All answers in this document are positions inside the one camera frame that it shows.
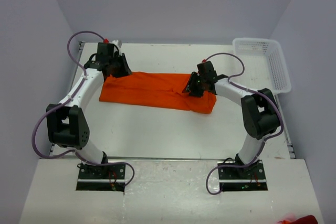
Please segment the white plastic basket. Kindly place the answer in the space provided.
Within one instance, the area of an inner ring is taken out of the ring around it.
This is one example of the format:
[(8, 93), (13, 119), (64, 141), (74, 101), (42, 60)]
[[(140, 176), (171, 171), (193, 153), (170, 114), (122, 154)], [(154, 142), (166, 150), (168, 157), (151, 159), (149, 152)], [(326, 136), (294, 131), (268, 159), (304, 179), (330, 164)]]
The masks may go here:
[(234, 55), (245, 66), (245, 72), (233, 81), (251, 89), (268, 88), (273, 94), (288, 93), (292, 85), (279, 42), (261, 38), (235, 38)]

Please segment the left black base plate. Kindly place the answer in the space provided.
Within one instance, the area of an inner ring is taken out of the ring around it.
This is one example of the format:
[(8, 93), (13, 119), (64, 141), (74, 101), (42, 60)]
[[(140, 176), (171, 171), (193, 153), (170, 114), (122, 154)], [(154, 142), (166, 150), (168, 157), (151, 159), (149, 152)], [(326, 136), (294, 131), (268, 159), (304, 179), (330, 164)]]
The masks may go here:
[(125, 191), (125, 164), (91, 166), (79, 163), (77, 167), (76, 191)]

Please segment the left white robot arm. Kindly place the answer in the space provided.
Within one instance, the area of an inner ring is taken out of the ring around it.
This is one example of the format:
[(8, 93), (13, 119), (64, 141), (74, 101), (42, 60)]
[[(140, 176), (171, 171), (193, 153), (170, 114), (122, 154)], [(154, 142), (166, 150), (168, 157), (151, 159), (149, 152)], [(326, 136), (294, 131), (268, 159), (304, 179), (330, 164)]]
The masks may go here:
[(121, 45), (119, 40), (98, 43), (97, 52), (84, 64), (84, 72), (70, 93), (59, 104), (50, 104), (46, 110), (49, 141), (73, 151), (79, 159), (91, 165), (90, 171), (97, 178), (108, 175), (108, 159), (90, 139), (85, 110), (108, 77), (121, 78), (132, 74)]

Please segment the orange t shirt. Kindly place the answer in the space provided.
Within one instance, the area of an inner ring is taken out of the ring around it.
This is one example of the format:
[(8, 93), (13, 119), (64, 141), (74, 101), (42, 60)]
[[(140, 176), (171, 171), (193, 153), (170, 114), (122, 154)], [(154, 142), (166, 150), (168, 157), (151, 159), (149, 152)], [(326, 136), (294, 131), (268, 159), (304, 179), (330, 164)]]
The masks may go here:
[(187, 73), (134, 72), (122, 78), (108, 77), (102, 86), (99, 101), (210, 114), (216, 96), (204, 92), (193, 97), (183, 92), (190, 75)]

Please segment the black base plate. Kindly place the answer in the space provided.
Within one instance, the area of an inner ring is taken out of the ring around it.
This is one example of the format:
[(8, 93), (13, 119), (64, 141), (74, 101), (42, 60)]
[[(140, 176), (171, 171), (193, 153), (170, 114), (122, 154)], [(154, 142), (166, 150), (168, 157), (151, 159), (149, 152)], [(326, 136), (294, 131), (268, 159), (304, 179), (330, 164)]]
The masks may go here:
[(125, 164), (91, 166), (79, 163), (77, 167), (76, 191), (125, 191)]
[(258, 161), (248, 168), (219, 168), (218, 177), (221, 192), (268, 190), (262, 161)]

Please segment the red cloth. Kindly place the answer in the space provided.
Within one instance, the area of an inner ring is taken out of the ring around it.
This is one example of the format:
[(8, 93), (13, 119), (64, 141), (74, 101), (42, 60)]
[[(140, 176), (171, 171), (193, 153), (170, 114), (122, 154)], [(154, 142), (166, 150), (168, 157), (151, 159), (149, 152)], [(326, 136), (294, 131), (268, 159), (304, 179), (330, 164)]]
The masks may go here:
[(278, 224), (318, 224), (315, 216), (307, 215), (304, 217), (296, 218), (295, 216), (286, 216), (277, 221)]

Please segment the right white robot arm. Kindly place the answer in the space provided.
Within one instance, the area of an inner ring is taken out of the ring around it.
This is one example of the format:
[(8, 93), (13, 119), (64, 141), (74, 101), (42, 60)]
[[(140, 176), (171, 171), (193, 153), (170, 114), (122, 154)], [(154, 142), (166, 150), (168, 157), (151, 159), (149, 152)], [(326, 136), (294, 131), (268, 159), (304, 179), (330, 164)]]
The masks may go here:
[(218, 75), (210, 61), (197, 65), (183, 89), (193, 97), (202, 97), (205, 92), (227, 98), (241, 107), (243, 125), (247, 133), (241, 150), (236, 155), (234, 172), (239, 178), (246, 178), (253, 172), (252, 164), (270, 138), (284, 130), (284, 123), (271, 90), (253, 90), (231, 82), (228, 76)]

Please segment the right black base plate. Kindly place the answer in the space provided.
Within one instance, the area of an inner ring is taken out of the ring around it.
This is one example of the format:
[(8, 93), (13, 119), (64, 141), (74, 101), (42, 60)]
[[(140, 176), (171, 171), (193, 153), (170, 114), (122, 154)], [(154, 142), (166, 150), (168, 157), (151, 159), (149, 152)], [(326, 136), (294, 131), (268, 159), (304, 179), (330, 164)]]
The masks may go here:
[(219, 168), (218, 177), (221, 192), (268, 190), (262, 161), (258, 161), (248, 168)]

